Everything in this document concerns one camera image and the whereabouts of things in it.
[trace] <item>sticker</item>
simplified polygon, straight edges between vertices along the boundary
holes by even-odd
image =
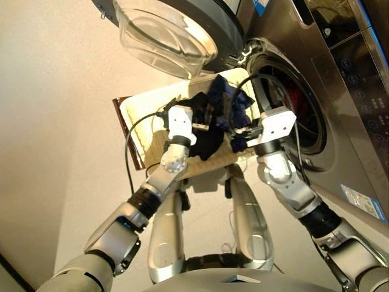
[[[370,215],[380,219],[382,222],[388,224],[387,219],[385,218],[384,212],[377,200],[369,198],[368,196],[362,195],[356,190],[350,189],[347,186],[341,184],[342,190],[346,195],[347,200],[357,206],[359,209],[364,210]]]
[[[256,11],[260,16],[263,15],[265,8],[267,6],[267,3],[269,3],[270,0],[253,0],[254,6],[256,8]]]

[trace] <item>black cable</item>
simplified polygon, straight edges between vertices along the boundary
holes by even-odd
[[[160,162],[157,162],[157,163],[151,164],[149,167],[146,168],[146,178],[148,178],[148,171],[150,170],[150,168],[157,166],[159,164],[160,164]]]
[[[292,104],[291,97],[290,97],[289,93],[287,93],[287,90],[286,90],[285,86],[279,81],[279,79],[277,79],[274,76],[268,75],[268,74],[258,74],[257,76],[259,78],[261,78],[261,79],[266,79],[267,81],[274,82],[278,86],[278,88],[282,91],[282,93],[285,96],[285,98],[287,99],[287,102],[289,104],[289,108],[291,109],[291,111],[294,114],[296,114],[295,108],[293,107],[293,104]],[[300,165],[301,175],[303,177],[304,182],[306,184],[309,184],[308,178],[307,178],[307,176],[305,174],[305,171],[304,171],[303,160],[301,158],[300,135],[299,135],[299,132],[298,132],[297,120],[294,123],[294,130],[295,130],[295,135],[296,135],[297,156],[298,156],[298,163]]]
[[[277,266],[275,263],[273,263],[273,265],[276,267],[276,269],[277,269],[277,270],[279,270],[279,271],[280,271],[280,273],[282,273],[282,274],[285,274],[285,273],[283,272],[283,270],[282,270],[282,269],[280,269],[280,267],[279,267],[279,266]]]
[[[152,116],[156,116],[156,115],[157,115],[157,112],[151,113],[151,114],[147,114],[146,116],[144,116],[144,117],[140,118],[139,120],[137,120],[134,123],[134,125],[131,127],[131,129],[129,129],[129,131],[127,133],[127,136],[126,136],[124,158],[125,158],[125,161],[126,161],[127,175],[128,175],[128,180],[129,180],[129,186],[131,188],[131,194],[134,193],[134,184],[133,184],[133,179],[131,177],[131,173],[129,171],[129,165],[128,165],[128,143],[129,143],[129,138],[131,137],[131,132],[133,131],[133,129],[135,129],[135,127],[138,125],[138,123],[140,123],[141,121],[147,119],[148,117],[152,117]]]
[[[225,120],[227,122],[227,125],[229,126],[230,128],[230,131],[233,133],[233,134],[237,134],[237,132],[235,131],[234,129],[234,126],[233,126],[233,119],[232,119],[232,102],[233,100],[238,96],[241,88],[243,87],[243,85],[245,85],[248,81],[252,80],[252,79],[255,79],[255,78],[258,78],[258,74],[253,74],[253,75],[250,75],[248,76],[247,78],[245,78],[239,85],[238,87],[236,87],[236,89],[234,90],[233,94],[231,97],[227,97],[224,101],[224,117],[225,117]]]

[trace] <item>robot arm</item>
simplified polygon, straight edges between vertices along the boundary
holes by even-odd
[[[387,261],[300,179],[279,143],[260,144],[256,150],[263,169],[261,180],[273,188],[280,202],[306,227],[314,243],[326,253],[324,261],[343,290],[387,291]]]
[[[158,168],[97,228],[84,254],[66,264],[38,292],[108,292],[113,277],[129,267],[140,248],[137,232],[146,228],[148,220],[185,172],[190,145],[196,142],[191,132],[190,108],[174,106],[168,115],[171,142]]]

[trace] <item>washing machine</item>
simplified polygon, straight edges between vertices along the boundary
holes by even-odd
[[[277,78],[296,110],[311,185],[387,224],[388,1],[93,2],[133,56],[167,74],[244,67]],[[276,83],[252,84],[260,110],[282,105]],[[284,146],[298,165],[295,141],[292,133]]]

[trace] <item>clothes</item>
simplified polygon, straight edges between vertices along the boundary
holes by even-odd
[[[208,90],[210,103],[215,108],[214,115],[217,117],[216,126],[228,131],[227,122],[224,117],[224,93],[232,96],[235,92],[234,87],[229,85],[228,81],[221,75],[216,76],[212,81]],[[232,101],[232,121],[233,126],[237,129],[251,125],[249,117],[245,110],[249,108],[255,101],[251,99],[243,90],[239,90],[239,94]]]
[[[216,127],[216,117],[214,109],[208,112],[209,98],[203,92],[196,94],[192,99],[181,100],[177,103],[182,106],[189,106],[193,110],[193,123],[207,124],[207,118],[211,118],[208,131],[193,129],[193,134],[197,137],[197,142],[190,147],[189,156],[200,156],[201,160],[207,160],[213,153],[218,151],[224,140],[224,131]]]
[[[193,123],[209,126],[208,131],[193,128],[193,134],[196,135],[197,142],[190,147],[189,156],[194,157],[198,155],[201,160],[205,161],[219,149],[224,140],[224,132],[229,133],[224,117],[224,98],[225,95],[232,96],[234,92],[235,88],[230,86],[224,77],[218,75],[212,81],[207,94],[199,92],[192,99],[179,102],[172,100],[164,108],[165,111],[168,111],[174,105],[188,106],[193,110]],[[244,91],[239,91],[239,94],[232,101],[232,118],[235,128],[251,125],[245,110],[254,102]],[[164,118],[164,124],[167,127],[167,117]],[[232,137],[230,145],[234,153],[247,148],[246,139],[241,135]]]

